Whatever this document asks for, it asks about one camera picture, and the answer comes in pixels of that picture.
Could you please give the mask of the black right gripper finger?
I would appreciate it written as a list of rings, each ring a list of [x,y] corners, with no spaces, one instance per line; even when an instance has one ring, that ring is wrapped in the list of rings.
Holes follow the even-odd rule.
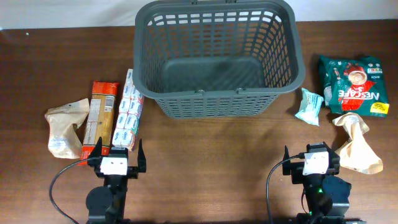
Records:
[[[329,154],[329,166],[328,170],[339,170],[340,169],[340,156],[332,150],[326,142],[323,142],[324,147],[326,148]]]
[[[283,164],[282,164],[282,173],[283,175],[290,175],[290,155],[289,149],[287,146],[284,148],[284,156],[283,156]]]

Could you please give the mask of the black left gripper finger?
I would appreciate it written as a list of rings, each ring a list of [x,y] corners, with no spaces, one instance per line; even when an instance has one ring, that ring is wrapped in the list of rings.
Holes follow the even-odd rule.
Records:
[[[142,139],[139,140],[139,148],[137,152],[137,169],[140,173],[146,173],[147,171],[146,156],[142,146]]]
[[[99,137],[93,150],[90,152],[87,158],[87,164],[89,166],[97,166],[102,159],[102,137]]]

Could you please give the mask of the brown paper pouch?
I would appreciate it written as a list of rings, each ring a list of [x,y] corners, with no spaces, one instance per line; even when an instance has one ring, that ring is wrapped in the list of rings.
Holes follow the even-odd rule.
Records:
[[[362,174],[373,175],[383,171],[383,162],[364,138],[369,126],[356,113],[346,113],[335,118],[332,123],[341,126],[348,134],[348,140],[336,150],[340,166]]]
[[[49,124],[48,150],[54,157],[61,159],[80,157],[82,143],[75,130],[83,124],[89,110],[87,98],[47,110],[45,119]]]

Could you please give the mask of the orange spaghetti pasta packet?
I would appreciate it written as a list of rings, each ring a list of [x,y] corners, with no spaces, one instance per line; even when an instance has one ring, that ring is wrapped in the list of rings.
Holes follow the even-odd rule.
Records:
[[[102,139],[101,155],[109,154],[118,85],[119,83],[93,82],[80,159],[88,158],[99,138]]]

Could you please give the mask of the light teal tissue pack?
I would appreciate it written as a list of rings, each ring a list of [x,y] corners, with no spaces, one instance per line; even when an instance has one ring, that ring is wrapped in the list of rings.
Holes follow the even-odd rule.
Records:
[[[308,124],[319,126],[318,114],[323,102],[322,96],[302,88],[302,100],[295,117]]]

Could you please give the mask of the Kleenex tissue multipack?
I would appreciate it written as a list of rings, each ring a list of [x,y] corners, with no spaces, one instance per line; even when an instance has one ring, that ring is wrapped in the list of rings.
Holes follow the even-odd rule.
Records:
[[[129,68],[119,104],[118,118],[114,130],[112,145],[125,147],[132,151],[139,130],[139,120],[144,106],[144,96],[136,88],[133,79],[133,69]]]

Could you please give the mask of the green Nescafe coffee bag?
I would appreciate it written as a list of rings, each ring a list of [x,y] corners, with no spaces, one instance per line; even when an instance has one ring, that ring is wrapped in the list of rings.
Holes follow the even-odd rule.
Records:
[[[325,106],[332,113],[387,116],[389,100],[378,58],[349,60],[320,56],[318,70]]]

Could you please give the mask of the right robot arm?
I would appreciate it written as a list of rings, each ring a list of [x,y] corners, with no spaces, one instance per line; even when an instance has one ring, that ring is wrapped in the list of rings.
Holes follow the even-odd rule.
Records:
[[[364,220],[346,218],[352,185],[337,177],[340,172],[340,157],[323,142],[309,144],[305,152],[292,162],[294,156],[285,148],[282,172],[291,176],[293,184],[303,186],[302,198],[306,199],[308,211],[298,213],[298,224],[361,224]]]

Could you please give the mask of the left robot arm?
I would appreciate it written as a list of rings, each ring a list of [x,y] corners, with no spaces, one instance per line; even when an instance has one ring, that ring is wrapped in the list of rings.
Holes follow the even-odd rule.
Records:
[[[125,147],[112,147],[107,156],[102,155],[101,138],[89,154],[87,164],[93,168],[97,177],[104,179],[104,184],[95,187],[86,197],[88,223],[130,222],[130,219],[124,217],[127,183],[147,170],[142,141],[138,143],[137,166],[129,165],[128,154]]]

